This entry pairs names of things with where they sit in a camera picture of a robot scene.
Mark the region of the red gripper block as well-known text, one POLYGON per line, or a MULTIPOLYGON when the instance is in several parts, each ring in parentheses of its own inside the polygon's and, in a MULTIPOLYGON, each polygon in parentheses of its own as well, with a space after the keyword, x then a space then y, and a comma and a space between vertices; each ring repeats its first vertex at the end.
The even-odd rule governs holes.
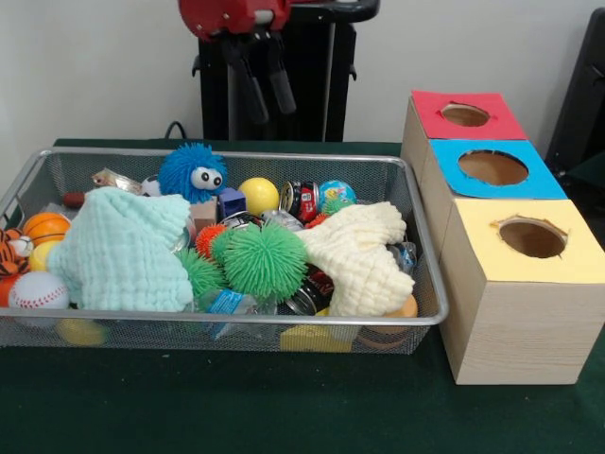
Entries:
MULTIPOLYGON (((280 30, 287 22, 291 4, 284 0, 180 0, 179 12, 186 27, 209 42, 222 33, 250 34, 257 27, 280 30)), ((279 31, 263 30, 261 47, 264 70, 282 114, 293 114, 296 101, 285 69, 285 51, 279 31)), ((227 61, 239 80, 248 114, 255 125, 268 123, 268 109, 258 79, 249 62, 248 46, 236 36, 227 43, 227 61)))

